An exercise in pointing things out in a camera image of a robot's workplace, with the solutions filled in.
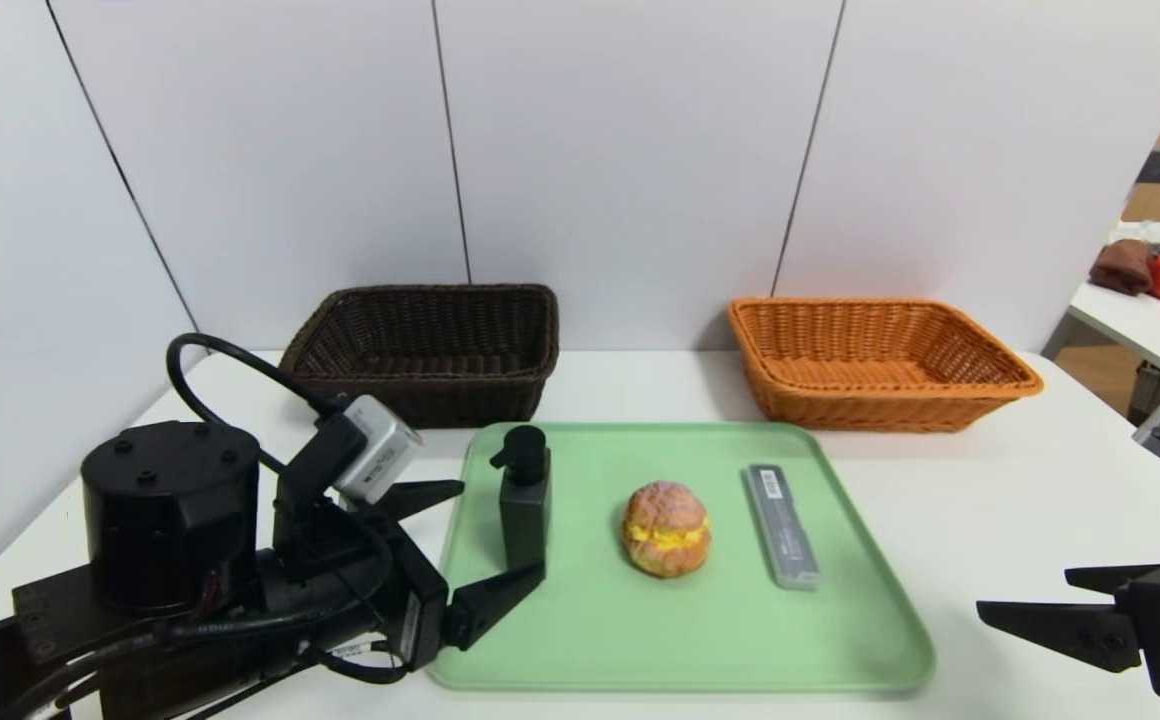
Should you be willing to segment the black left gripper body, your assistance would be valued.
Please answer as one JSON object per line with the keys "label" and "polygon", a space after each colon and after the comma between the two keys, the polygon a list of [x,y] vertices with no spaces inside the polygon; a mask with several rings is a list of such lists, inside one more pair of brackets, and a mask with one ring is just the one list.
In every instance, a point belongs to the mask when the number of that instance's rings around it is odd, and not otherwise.
{"label": "black left gripper body", "polygon": [[263,611],[300,621],[258,634],[264,671],[358,672],[333,652],[364,634],[380,637],[371,648],[391,657],[387,672],[429,664],[443,647],[449,586],[400,523],[432,506],[319,500],[291,510],[274,501],[273,546],[258,553]]}

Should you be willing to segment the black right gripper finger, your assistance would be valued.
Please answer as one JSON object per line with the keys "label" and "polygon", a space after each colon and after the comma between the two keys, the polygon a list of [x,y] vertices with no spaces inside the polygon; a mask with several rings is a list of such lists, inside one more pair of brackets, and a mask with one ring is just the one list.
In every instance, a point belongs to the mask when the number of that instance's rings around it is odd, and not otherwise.
{"label": "black right gripper finger", "polygon": [[1066,583],[1086,591],[1129,594],[1133,587],[1160,587],[1160,563],[1097,566],[1064,570]]}
{"label": "black right gripper finger", "polygon": [[1110,603],[979,601],[976,611],[993,630],[1107,672],[1141,666],[1133,623]]}

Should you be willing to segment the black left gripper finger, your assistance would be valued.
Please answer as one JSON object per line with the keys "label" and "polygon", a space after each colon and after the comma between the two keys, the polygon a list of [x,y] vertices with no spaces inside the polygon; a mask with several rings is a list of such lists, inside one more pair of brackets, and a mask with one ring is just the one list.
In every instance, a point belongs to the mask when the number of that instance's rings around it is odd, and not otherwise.
{"label": "black left gripper finger", "polygon": [[541,561],[457,588],[440,624],[440,641],[444,647],[470,650],[544,579],[545,563]]}
{"label": "black left gripper finger", "polygon": [[383,495],[383,514],[392,521],[411,518],[452,499],[465,490],[462,480],[425,480],[425,482],[393,483]]}

